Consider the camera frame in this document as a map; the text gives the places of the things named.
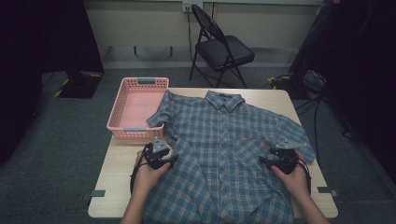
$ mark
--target gray carpet floor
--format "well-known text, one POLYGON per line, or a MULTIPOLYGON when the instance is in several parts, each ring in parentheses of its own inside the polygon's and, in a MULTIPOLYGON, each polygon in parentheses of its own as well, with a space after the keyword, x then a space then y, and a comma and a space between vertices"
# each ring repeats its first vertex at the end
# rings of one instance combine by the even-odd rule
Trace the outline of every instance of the gray carpet floor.
MULTIPOLYGON (((286 71, 242 69, 254 89, 286 71)), ((170 87, 209 87, 198 73, 188 81, 189 73, 187 67, 107 69, 91 99, 54 97, 66 75, 45 74, 36 116, 13 156, 0 166, 0 223, 119 223, 91 218, 88 208, 111 138, 106 123, 120 82, 124 77, 169 77, 170 87)), ((296 107, 305 102, 293 101, 296 107)), ((314 112, 311 108, 299 116, 313 146, 314 112)), ((339 215, 331 222, 396 223, 395 187, 369 148, 342 135, 344 124, 326 103, 319 106, 317 122, 321 170, 338 194, 339 215)))

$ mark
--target pink plastic basket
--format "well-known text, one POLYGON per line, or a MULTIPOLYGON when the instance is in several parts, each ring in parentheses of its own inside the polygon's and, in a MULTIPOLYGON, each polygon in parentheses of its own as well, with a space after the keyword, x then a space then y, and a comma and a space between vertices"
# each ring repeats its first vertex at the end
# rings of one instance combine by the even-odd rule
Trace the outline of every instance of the pink plastic basket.
POLYGON ((111 110, 107 128, 117 139, 147 140, 163 137, 163 126, 150 128, 153 115, 168 89, 166 77, 126 77, 111 110))

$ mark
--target folding chair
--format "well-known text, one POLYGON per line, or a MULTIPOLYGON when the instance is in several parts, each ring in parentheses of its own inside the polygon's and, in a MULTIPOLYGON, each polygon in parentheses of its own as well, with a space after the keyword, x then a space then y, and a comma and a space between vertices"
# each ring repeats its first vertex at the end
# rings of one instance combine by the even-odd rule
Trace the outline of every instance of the folding chair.
MULTIPOLYGON (((251 63, 254 60, 254 52, 235 36, 224 35, 216 22, 200 7, 192 5, 191 9, 201 26, 201 31, 198 42, 195 45, 189 80, 191 80, 192 72, 196 66, 197 54, 199 54, 215 72, 220 73, 219 78, 211 77, 217 80, 216 88, 222 82, 221 79, 227 70, 231 70, 242 81, 244 87, 247 88, 238 66, 251 63)), ((207 75, 204 75, 198 67, 197 70, 213 87, 212 83, 207 79, 207 75)))

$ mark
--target shirt collar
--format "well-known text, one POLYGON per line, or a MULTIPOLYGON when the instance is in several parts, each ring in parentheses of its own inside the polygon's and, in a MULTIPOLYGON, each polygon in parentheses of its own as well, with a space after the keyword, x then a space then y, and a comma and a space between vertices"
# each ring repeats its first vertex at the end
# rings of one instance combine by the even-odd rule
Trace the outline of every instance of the shirt collar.
POLYGON ((233 111, 237 105, 245 102, 245 99, 240 94, 226 94, 213 91, 208 91, 205 98, 216 109, 220 109, 224 105, 228 111, 233 111))

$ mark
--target blue plaid shirt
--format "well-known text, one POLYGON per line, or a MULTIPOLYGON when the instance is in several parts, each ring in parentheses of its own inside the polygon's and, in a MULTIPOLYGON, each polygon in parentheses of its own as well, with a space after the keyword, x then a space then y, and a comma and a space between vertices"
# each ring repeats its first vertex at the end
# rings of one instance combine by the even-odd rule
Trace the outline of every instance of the blue plaid shirt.
POLYGON ((146 223, 291 223, 290 195, 259 162, 284 139, 307 162, 315 152, 301 125, 248 105, 239 94, 209 91, 204 98, 167 91, 148 124, 165 124, 168 144, 179 155, 145 205, 146 223))

